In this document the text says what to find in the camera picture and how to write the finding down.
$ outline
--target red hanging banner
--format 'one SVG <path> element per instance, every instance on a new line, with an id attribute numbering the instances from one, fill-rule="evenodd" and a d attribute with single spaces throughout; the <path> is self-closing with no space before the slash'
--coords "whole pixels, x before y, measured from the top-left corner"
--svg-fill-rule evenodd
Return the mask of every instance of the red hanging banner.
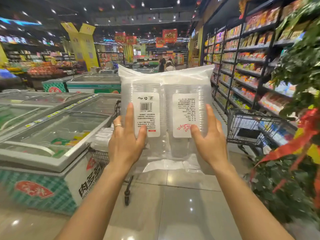
<path id="1" fill-rule="evenodd" d="M 156 38 L 155 46 L 157 48 L 162 48 L 166 44 L 166 41 L 164 38 Z"/>
<path id="2" fill-rule="evenodd" d="M 114 34 L 114 40 L 115 40 L 115 42 L 125 44 L 126 43 L 126 33 L 116 32 Z"/>
<path id="3" fill-rule="evenodd" d="M 162 30 L 162 37 L 167 43 L 175 43 L 178 37 L 177 29 L 164 29 Z"/>
<path id="4" fill-rule="evenodd" d="M 136 44 L 137 36 L 127 36 L 127 44 Z"/>

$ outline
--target plastic bag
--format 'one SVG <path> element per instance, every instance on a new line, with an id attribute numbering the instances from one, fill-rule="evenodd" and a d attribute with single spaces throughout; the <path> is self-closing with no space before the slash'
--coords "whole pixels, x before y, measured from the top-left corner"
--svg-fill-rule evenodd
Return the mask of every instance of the plastic bag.
<path id="1" fill-rule="evenodd" d="M 160 161 L 157 164 L 162 169 L 170 169 L 167 165 L 171 163 L 166 160 L 187 162 L 195 158 L 197 150 L 190 125 L 196 124 L 202 135 L 206 135 L 206 104 L 212 104 L 213 69 L 214 65 L 208 65 L 145 74 L 119 66 L 122 124 L 127 106 L 132 102 L 136 136 L 140 127 L 147 125 L 146 146 L 137 167 Z"/>

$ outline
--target tile floor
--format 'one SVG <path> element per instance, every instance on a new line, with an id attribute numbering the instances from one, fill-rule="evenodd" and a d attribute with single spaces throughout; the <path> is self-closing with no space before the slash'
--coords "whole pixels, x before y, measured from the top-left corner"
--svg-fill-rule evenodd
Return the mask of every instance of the tile floor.
<path id="1" fill-rule="evenodd" d="M 248 159 L 228 145 L 229 159 L 239 174 L 248 172 Z M 130 205 L 124 185 L 104 239 L 112 240 L 241 240 L 214 173 L 203 162 L 202 173 L 155 170 L 135 176 Z M 69 217 L 14 205 L 0 194 L 1 240 L 51 240 Z"/>

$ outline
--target shopping cart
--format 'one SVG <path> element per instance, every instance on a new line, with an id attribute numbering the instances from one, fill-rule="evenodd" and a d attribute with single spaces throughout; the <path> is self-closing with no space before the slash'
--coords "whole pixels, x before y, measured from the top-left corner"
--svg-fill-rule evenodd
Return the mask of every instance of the shopping cart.
<path id="1" fill-rule="evenodd" d="M 114 114 L 111 116 L 110 120 L 107 122 L 106 127 L 110 127 L 113 120 L 120 115 L 120 108 L 121 108 L 121 100 L 118 100 L 115 107 L 114 107 Z M 104 151 L 98 151 L 93 148 L 90 148 L 90 152 L 92 153 L 92 157 L 98 164 L 103 168 L 105 168 L 109 164 L 109 157 L 108 153 Z M 124 182 L 127 183 L 127 188 L 124 192 L 124 204 L 126 206 L 129 205 L 129 196 L 130 196 L 130 185 L 133 180 L 133 175 L 130 176 L 129 180 L 125 180 Z"/>
<path id="2" fill-rule="evenodd" d="M 226 142 L 263 148 L 274 143 L 279 130 L 287 127 L 288 122 L 278 116 L 268 116 L 253 109 L 231 108 L 228 114 Z"/>

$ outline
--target shopper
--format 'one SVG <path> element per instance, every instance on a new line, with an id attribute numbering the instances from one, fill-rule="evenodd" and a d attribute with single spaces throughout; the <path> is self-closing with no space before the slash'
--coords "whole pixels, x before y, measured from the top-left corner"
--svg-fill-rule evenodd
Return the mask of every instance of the shopper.
<path id="1" fill-rule="evenodd" d="M 201 157 L 215 171 L 242 239 L 294 240 L 229 163 L 222 125 L 215 118 L 209 104 L 206 105 L 206 109 L 207 136 L 203 138 L 198 127 L 192 125 L 192 137 Z M 114 133 L 109 142 L 109 165 L 103 170 L 97 184 L 55 238 L 56 240 L 103 239 L 122 183 L 132 165 L 138 161 L 145 145 L 146 126 L 143 125 L 140 128 L 136 139 L 133 124 L 134 107 L 130 103 L 127 108 L 125 125 L 121 125 L 120 116 L 114 120 Z"/>
<path id="2" fill-rule="evenodd" d="M 166 66 L 165 70 L 166 70 L 167 72 L 175 71 L 175 70 L 176 70 L 176 68 L 175 68 L 174 65 L 172 64 L 172 61 L 168 61 L 165 66 Z"/>
<path id="3" fill-rule="evenodd" d="M 161 58 L 159 61 L 159 72 L 164 72 L 166 69 L 166 60 L 165 58 Z"/>

